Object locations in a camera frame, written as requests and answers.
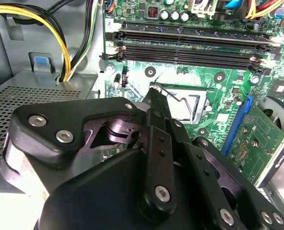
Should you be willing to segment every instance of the blue wire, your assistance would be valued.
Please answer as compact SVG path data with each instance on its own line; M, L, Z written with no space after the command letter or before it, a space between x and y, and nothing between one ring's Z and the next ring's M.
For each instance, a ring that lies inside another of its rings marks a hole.
M110 4L109 4L109 6L108 6L108 9L112 6L112 4L113 4L113 0L110 1Z

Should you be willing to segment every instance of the integrated circuit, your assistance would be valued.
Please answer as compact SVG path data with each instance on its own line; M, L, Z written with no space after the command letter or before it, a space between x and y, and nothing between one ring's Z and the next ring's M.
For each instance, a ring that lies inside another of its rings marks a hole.
M284 79L276 79L268 93L270 97L284 98Z
M238 87L238 86L234 86L234 87L232 88L232 93L234 93L234 94L239 93L239 87Z
M143 3L143 2L140 2L139 5L138 5L138 9L139 10L145 10L145 8L146 8L146 4Z
M274 56L274 60L275 61L278 61L278 60L280 60L280 58L281 58L281 54L275 54L275 56Z
M145 11L138 11L138 16L141 18L145 17Z

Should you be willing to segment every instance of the red wire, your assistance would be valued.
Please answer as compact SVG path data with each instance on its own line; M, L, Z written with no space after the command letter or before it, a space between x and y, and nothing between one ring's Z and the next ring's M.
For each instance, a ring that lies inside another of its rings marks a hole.
M271 0L271 1L269 1L269 2L267 2L267 3L265 3L265 4L263 4L263 5L261 5L261 6L258 7L258 10L259 10L259 11L260 11L260 10L263 10L263 9L265 9L266 7L268 7L268 6L272 5L273 3L275 3L276 1L278 1L278 0Z

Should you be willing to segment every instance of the cable bundle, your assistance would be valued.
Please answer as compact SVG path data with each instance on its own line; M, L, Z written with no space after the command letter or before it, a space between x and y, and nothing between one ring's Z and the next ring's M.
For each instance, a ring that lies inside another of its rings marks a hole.
M262 17L275 10L284 3L284 0L270 0L257 7L256 0L250 0L250 9L246 18Z
M74 0L60 0L57 3L55 3L53 6L51 6L48 10L44 10L43 8L34 5L24 5L17 3L0 4L0 14L2 15L10 13L10 14L17 14L32 18L32 19L13 18L17 24L23 24L23 25L44 24L54 34L54 36L56 37L57 41L61 46L64 55L64 64L59 79L60 81L69 81L73 76L77 66L87 55L87 52L91 47L91 42L95 27L95 20L97 15L98 0L95 0L95 4L93 4L93 0L86 0L86 12L85 12L86 18L85 18L84 37L77 53L75 54L72 61L70 61L62 28L52 14L55 13L64 5L72 1Z
M40 23L44 24L45 26L47 26L47 28L53 33L53 35L56 37L57 41L59 42L63 55L64 55L64 62L65 62L65 73L64 76L68 77L70 75L70 71L71 71L71 67L70 67L70 58L69 58L69 53L68 50L66 48L66 45L64 43L64 35L62 30L60 31L56 31L55 28L51 25L57 22L56 19L49 19L48 21L50 21L51 24L49 24L47 21L45 21L42 17L36 15L35 13L32 13L28 10L19 8L19 7L15 7L15 6L11 6L11 5L0 5L0 14L2 13L6 13L6 14L17 14L17 15L21 15L21 16L25 16L25 17L29 17L29 18L33 18L36 21L39 21Z

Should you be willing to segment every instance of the black wire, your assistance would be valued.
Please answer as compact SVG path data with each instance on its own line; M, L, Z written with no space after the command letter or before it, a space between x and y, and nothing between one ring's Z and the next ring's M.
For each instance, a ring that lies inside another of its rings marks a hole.
M71 61L71 65L75 66L79 60L79 58L81 57L81 55L83 54L83 51L85 50L88 41L89 41L89 37L91 34L91 9L93 6L93 0L87 0L86 2L86 7L85 7L85 26L84 26L84 36L83 36L83 40L82 43L76 53L76 55L74 56L74 58Z
M61 25L59 24L57 19L51 13L49 13L48 11L46 11L43 8L38 7L38 6L23 5L23 4L18 4L18 3L3 3L3 4L0 4L0 5L9 5L9 6L20 7L20 8L24 8L26 10L33 11L34 13L40 15L44 20L47 20L51 24L52 27L54 27L54 29L60 35L62 41L64 42L64 44L66 46L66 40L65 40L64 33L63 33L62 28L61 28ZM62 78L64 78L64 76L65 76L65 69L66 69L66 64L65 64L65 60L64 60L63 61L62 72L61 72L61 77Z
M41 15L44 19L46 19L47 21L49 21L51 23L51 25L56 29L56 31L59 33L59 35L61 36L63 42L65 43L65 38L64 38L64 34L63 31L61 29L61 26L59 25L59 23L57 22L57 20L55 19L55 17L52 15L52 13L56 12L57 10L59 10L61 7L63 7L64 5L72 2L74 0L60 0L58 1L56 4L54 4L53 6L51 6L47 11L38 7L38 6L33 6L33 5L23 5L23 4L15 4L15 3L3 3L3 5L12 5L12 6L18 6L18 7L22 7L25 9L30 9L32 11L34 11L35 13L38 13L39 15ZM86 46L88 44L89 41L89 37L91 35L91 9L93 6L93 0L87 0L86 2L86 7L85 7L85 30L84 30L84 36L83 36L83 40L82 43L77 51L77 53L75 54L74 58L71 61L71 66L75 66L77 64L77 62L79 61L80 57L83 54L83 51L86 49ZM18 24L24 24L24 25L31 25L31 24L38 24L37 20L34 19L20 19L20 18L14 18L14 21ZM60 77L60 81L63 81L65 77L65 62L63 63L63 69L62 69L62 74Z
M52 5L47 12L52 14L61 9L63 6L66 4L72 2L74 0L60 0L56 2L54 5ZM38 23L37 20L35 19L20 19L20 18L13 18L15 23L20 24L20 25L33 25L33 24L38 24L38 25L43 25L41 23Z

